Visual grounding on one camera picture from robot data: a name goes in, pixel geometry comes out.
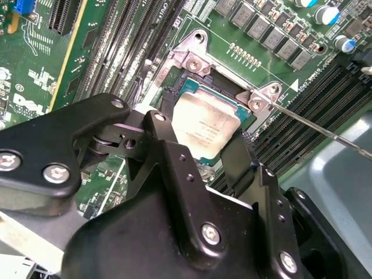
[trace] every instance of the motherboard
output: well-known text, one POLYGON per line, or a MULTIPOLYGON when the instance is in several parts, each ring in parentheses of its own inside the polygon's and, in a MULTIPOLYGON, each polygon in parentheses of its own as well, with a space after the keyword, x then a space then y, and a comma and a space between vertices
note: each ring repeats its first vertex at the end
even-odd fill
MULTIPOLYGON (((108 92, 174 100, 173 128, 206 185, 233 195, 220 151, 241 129, 285 177, 327 143, 267 106, 340 132, 371 109, 369 0, 0 0, 0 128, 108 92)), ((82 172, 90 219, 125 201, 126 161, 82 172)))

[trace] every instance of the screw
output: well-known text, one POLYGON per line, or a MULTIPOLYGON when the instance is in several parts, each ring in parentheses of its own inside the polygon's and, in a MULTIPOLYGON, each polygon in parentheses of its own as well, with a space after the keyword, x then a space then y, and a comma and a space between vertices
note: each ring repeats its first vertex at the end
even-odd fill
POLYGON ((192 61, 189 65, 191 70, 196 70, 198 68, 199 64, 196 61, 192 61))
POLYGON ((254 109, 259 109, 260 107, 261 107, 261 103, 260 102, 253 103, 253 108, 254 109))
POLYGON ((113 101, 111 101, 111 103, 112 103, 113 106, 115 106, 119 109, 122 109, 124 107, 124 105, 118 100, 113 100, 113 101))
POLYGON ((31 20, 35 20, 36 19, 36 15, 34 13, 30 14, 29 17, 30 17, 31 20))
POLYGON ((269 175, 269 176, 275 176, 275 174, 269 170, 269 169, 266 169, 266 173, 269 175))
POLYGON ((21 158, 10 152, 0 153, 0 171, 15 170, 21 165, 21 158))
POLYGON ((67 168, 59 164, 51 164, 44 169, 42 175, 50 183, 60 184, 69 179, 70 172, 67 168))
POLYGON ((158 119, 158 120, 160 120, 160 121, 165 121, 165 117, 162 115, 162 114, 160 114, 160 113, 155 113, 155 118, 156 119, 158 119))
POLYGON ((211 245, 217 245, 220 242, 219 232, 214 226, 210 224, 203 225, 202 234, 203 234, 205 241, 211 245))
POLYGON ((204 36, 203 36, 202 34, 200 34, 200 33, 196 33, 196 34, 195 34, 195 40, 196 40, 199 44, 201 44, 202 42, 204 42, 204 36))
POLYGON ((271 94, 276 94, 279 92, 279 87, 277 85, 273 85, 270 87, 270 93, 271 94))
POLYGON ((295 260, 286 252, 280 253, 280 260, 283 266, 286 270, 290 273, 296 273, 297 272, 297 265, 295 263, 295 260))
POLYGON ((297 190, 296 193, 297 193, 297 195, 298 195, 300 198, 302 198, 302 199, 306 199, 306 197, 305 197, 305 195, 304 195, 303 192, 297 190))

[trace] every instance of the surface mount component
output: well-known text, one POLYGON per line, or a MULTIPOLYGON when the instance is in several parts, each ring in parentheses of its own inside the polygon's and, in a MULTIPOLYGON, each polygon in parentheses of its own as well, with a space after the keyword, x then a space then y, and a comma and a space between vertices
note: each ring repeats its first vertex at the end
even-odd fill
POLYGON ((268 49, 274 50, 276 46, 280 43, 283 39, 284 33, 277 28, 274 28, 270 34, 266 37, 263 41, 263 45, 266 46, 268 49))
POLYGON ((301 70, 307 62, 311 59, 311 54, 307 51, 301 51, 292 61, 291 66, 296 70, 301 70))
POLYGON ((243 26, 249 22, 254 12, 255 10, 251 6, 243 2, 238 11, 231 18, 231 22, 239 28, 243 28, 243 26))
POLYGON ((214 8, 222 16, 227 16, 230 10, 233 8, 237 0, 219 0, 216 7, 214 8))
POLYGON ((289 57, 292 56, 292 54, 295 52, 297 49, 298 45, 291 39, 289 39, 277 52, 277 55, 284 59, 288 60, 289 57))
POLYGON ((252 38, 259 40, 269 25, 270 23, 264 17, 259 16, 246 33, 252 38))

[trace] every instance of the ram slot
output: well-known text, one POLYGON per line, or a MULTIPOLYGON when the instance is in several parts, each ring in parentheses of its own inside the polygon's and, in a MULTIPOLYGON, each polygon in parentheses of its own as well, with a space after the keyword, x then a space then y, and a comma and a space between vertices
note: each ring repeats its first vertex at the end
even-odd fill
MULTIPOLYGON (((333 117, 333 119, 329 121, 330 123, 332 123, 332 125, 329 126, 330 130, 336 130, 338 127, 340 127, 345 121, 347 121, 350 118, 350 115, 355 114, 362 107, 368 104, 368 102, 370 102, 370 98, 368 98, 367 95, 363 95, 362 98, 356 101, 357 103, 355 103, 355 105, 352 108, 340 111, 335 117, 333 117)), ((298 149, 301 150, 301 152, 298 153, 296 156, 284 158, 283 160, 278 160, 275 164, 273 163, 273 167, 279 176, 284 174, 292 166, 296 165, 299 162, 299 160, 304 158, 304 156, 310 154, 312 150, 314 150, 314 148, 316 148, 326 139, 326 137, 321 134, 316 135, 316 132, 314 131, 312 131, 311 133, 307 133, 307 136, 316 138, 310 140, 311 141, 310 143, 305 142, 304 144, 299 146, 298 149)))
POLYGON ((123 95, 126 96, 125 101, 128 103, 132 103, 134 101, 134 95, 130 94, 131 92, 136 92, 138 84, 135 82, 136 78, 140 74, 140 71, 143 67, 143 62, 145 57, 148 57, 151 61, 156 58, 156 55, 160 51, 161 47, 163 46, 165 40, 168 38, 169 33, 173 29, 173 24, 178 18, 179 14, 182 11, 183 6, 185 5, 187 0, 178 0, 171 2, 171 6, 166 10, 166 13, 163 15, 160 23, 157 26, 156 32, 154 32, 154 36, 151 37, 149 42, 146 45, 146 49, 144 49, 144 53, 142 54, 141 61, 137 66, 135 73, 133 74, 131 80, 128 82, 127 85, 122 84, 123 86, 119 89, 123 92, 123 95))
MULTIPOLYGON (((123 20, 121 21, 120 27, 118 29, 119 31, 115 36, 113 44, 110 48, 110 52, 108 53, 107 57, 104 60, 104 63, 101 66, 99 78, 96 80, 92 95, 97 95, 102 92, 108 92, 106 85, 113 77, 113 69, 116 68, 115 64, 117 63, 117 60, 120 59, 121 56, 125 56, 126 49, 129 48, 130 45, 133 43, 129 41, 128 43, 125 43, 125 46, 123 46, 123 42, 128 36, 130 36, 131 30, 133 30, 131 27, 133 26, 133 24, 135 24, 133 21, 141 2, 141 0, 131 1, 129 9, 126 12, 123 20)), ((144 10, 142 11, 143 15, 148 12, 149 8, 151 7, 151 3, 151 1, 146 2, 144 10)))
POLYGON ((92 48, 93 50, 91 51, 90 56, 91 62, 89 63, 83 80, 78 87, 74 102, 91 96, 93 87, 99 76, 99 69, 104 63, 105 57, 110 50, 110 46, 128 3, 129 1, 127 0, 126 5, 123 5, 122 0, 115 0, 109 6, 104 20, 105 25, 101 30, 97 43, 92 48))
POLYGON ((142 22, 139 30, 136 30, 135 36, 133 36, 133 41, 135 44, 130 45, 130 49, 127 52, 127 55, 123 57, 121 61, 121 67, 118 68, 114 73, 114 78, 110 81, 107 92, 111 94, 118 95, 120 98, 126 100, 126 96, 122 95, 122 92, 118 90, 118 87, 124 83, 124 80, 133 65, 133 62, 137 58, 139 52, 142 50, 143 45, 149 40, 152 33, 154 32, 155 21, 158 18, 158 14, 162 8, 163 1, 157 0, 152 9, 150 15, 146 19, 141 19, 142 22))
MULTIPOLYGON (((339 77, 342 72, 341 68, 338 68, 337 66, 332 67, 324 76, 322 75, 321 80, 317 84, 311 84, 305 92, 297 96, 287 108, 298 114, 309 105, 311 100, 314 100, 316 96, 321 94, 330 82, 339 77)), ((270 125, 269 129, 263 131, 260 134, 260 137, 255 141, 256 152, 260 153, 262 150, 265 150, 270 143, 270 138, 276 137, 284 128, 286 128, 287 125, 290 124, 290 122, 294 123, 294 121, 295 120, 291 117, 283 114, 277 117, 274 123, 270 125)))
MULTIPOLYGON (((353 78, 349 76, 346 79, 342 80, 337 89, 331 91, 330 94, 316 96, 316 98, 313 98, 311 101, 311 103, 316 103, 316 105, 309 106, 310 104, 307 104, 307 110, 306 108, 304 108, 301 111, 301 115, 304 118, 317 123, 316 116, 320 112, 325 114, 331 113, 333 109, 331 109, 331 111, 326 111, 324 110, 324 108, 329 104, 329 102, 337 97, 340 92, 342 92, 349 84, 351 84, 352 81, 353 78)), ((271 157, 272 154, 275 154, 275 152, 278 151, 278 147, 280 148, 280 146, 282 145, 281 140, 283 140, 284 142, 289 142, 292 140, 292 138, 295 138, 299 135, 299 129, 301 127, 304 127, 304 125, 295 120, 292 120, 291 123, 291 125, 287 125, 280 131, 280 133, 276 135, 279 141, 277 141, 275 145, 272 145, 271 147, 267 146, 262 152, 257 153, 260 156, 260 160, 266 161, 271 157)))

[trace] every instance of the black plastic bracket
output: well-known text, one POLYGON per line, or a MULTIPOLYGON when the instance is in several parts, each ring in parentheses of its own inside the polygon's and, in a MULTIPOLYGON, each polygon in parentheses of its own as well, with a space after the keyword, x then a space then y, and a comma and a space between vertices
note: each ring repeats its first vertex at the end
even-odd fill
POLYGON ((291 203, 300 256, 308 273, 306 279, 371 278, 306 193, 290 188, 285 197, 291 203))
POLYGON ((194 159, 186 146, 177 143, 171 121, 163 113, 148 112, 144 129, 153 138, 146 161, 129 175, 127 198, 135 197, 152 173, 160 171, 180 250, 195 268, 212 269, 226 254, 227 242, 194 159), (217 243, 204 238, 205 224, 216 230, 217 243))
POLYGON ((224 166, 226 183, 240 197, 255 179, 255 170, 260 163, 256 157, 253 145, 248 143, 238 130, 221 151, 221 161, 224 166))
POLYGON ((123 123, 129 107, 110 94, 99 94, 1 131, 0 152, 21 160, 11 171, 0 171, 0 209, 57 216, 70 208, 81 184, 80 163, 97 128, 123 123), (51 183, 46 167, 66 168, 69 178, 51 183))
POLYGON ((294 224, 288 200, 276 175, 259 166, 252 185, 240 197, 256 212, 256 264, 268 278, 303 278, 294 224))

